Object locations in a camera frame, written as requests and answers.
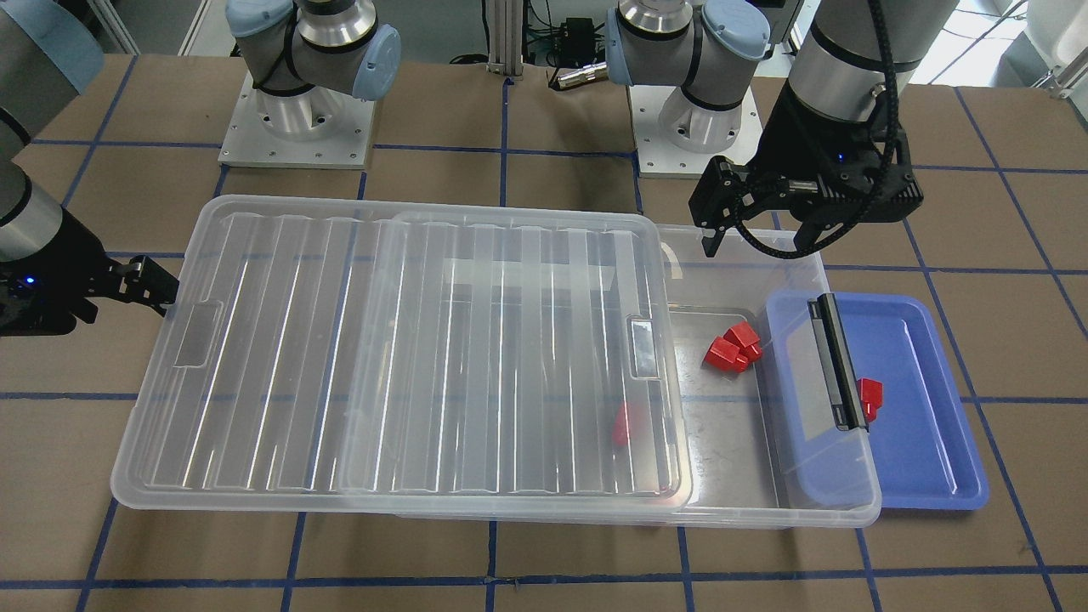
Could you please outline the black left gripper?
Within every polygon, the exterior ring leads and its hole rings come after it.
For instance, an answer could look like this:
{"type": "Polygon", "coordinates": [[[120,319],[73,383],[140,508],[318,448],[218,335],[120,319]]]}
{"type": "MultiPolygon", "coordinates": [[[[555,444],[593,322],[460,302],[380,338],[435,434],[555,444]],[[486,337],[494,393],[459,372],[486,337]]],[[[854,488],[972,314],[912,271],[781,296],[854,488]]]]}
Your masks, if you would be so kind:
{"type": "Polygon", "coordinates": [[[889,96],[868,97],[875,107],[860,122],[823,117],[804,105],[790,84],[774,102],[757,151],[746,164],[713,156],[688,209],[702,227],[702,247],[714,258],[724,231],[737,220],[789,212],[799,222],[794,247],[819,252],[839,240],[876,182],[881,193],[863,217],[866,224],[895,224],[920,208],[924,194],[910,160],[908,135],[889,128],[889,96]]]}

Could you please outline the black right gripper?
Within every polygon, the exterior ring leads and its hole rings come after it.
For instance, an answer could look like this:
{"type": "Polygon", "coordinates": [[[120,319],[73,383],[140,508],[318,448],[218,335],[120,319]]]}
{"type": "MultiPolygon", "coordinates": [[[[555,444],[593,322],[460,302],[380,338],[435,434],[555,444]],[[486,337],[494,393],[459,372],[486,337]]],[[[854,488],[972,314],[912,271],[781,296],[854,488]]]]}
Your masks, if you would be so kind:
{"type": "Polygon", "coordinates": [[[92,325],[92,298],[143,303],[160,316],[178,297],[180,280],[152,258],[121,264],[73,215],[63,213],[44,249],[3,264],[3,336],[64,336],[92,325]]]}

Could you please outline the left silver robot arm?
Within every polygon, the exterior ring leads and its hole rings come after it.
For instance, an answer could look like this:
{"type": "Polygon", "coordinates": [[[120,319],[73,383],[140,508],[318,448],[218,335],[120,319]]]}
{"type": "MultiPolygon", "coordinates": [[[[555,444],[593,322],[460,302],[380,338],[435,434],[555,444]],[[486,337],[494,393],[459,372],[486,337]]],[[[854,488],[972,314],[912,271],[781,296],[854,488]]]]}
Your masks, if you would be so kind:
{"type": "Polygon", "coordinates": [[[724,148],[739,125],[772,25],[749,1],[619,1],[605,21],[609,79],[671,88],[662,128],[710,155],[688,201],[707,257],[727,231],[772,258],[830,247],[860,224],[920,208],[901,94],[953,1],[821,1],[754,155],[724,148]]]}

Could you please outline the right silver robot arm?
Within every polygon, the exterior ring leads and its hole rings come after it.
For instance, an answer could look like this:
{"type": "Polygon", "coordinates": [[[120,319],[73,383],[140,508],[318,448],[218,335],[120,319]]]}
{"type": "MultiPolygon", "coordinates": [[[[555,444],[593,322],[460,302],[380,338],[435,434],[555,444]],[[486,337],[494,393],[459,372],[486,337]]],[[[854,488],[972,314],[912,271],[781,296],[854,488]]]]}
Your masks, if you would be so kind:
{"type": "MultiPolygon", "coordinates": [[[[392,89],[403,37],[373,1],[224,1],[220,59],[249,79],[244,98],[265,133],[323,139],[347,101],[392,89]]],[[[63,1],[3,3],[3,335],[65,336],[92,325],[97,299],[141,303],[160,316],[180,280],[151,257],[120,261],[18,164],[18,156],[106,68],[106,51],[63,1]]]]}

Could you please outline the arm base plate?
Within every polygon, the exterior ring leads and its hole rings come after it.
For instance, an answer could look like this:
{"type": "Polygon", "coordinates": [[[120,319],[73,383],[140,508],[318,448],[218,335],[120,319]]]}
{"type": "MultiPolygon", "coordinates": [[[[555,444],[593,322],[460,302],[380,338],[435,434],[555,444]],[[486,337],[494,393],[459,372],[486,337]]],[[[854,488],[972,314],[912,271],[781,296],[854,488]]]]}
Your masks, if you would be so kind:
{"type": "Polygon", "coordinates": [[[228,167],[364,170],[378,102],[316,87],[294,97],[242,82],[218,162],[228,167]]]}
{"type": "Polygon", "coordinates": [[[636,85],[628,94],[642,178],[696,179],[712,156],[746,164],[757,152],[762,122],[751,89],[726,112],[689,105],[677,87],[636,85]]]}

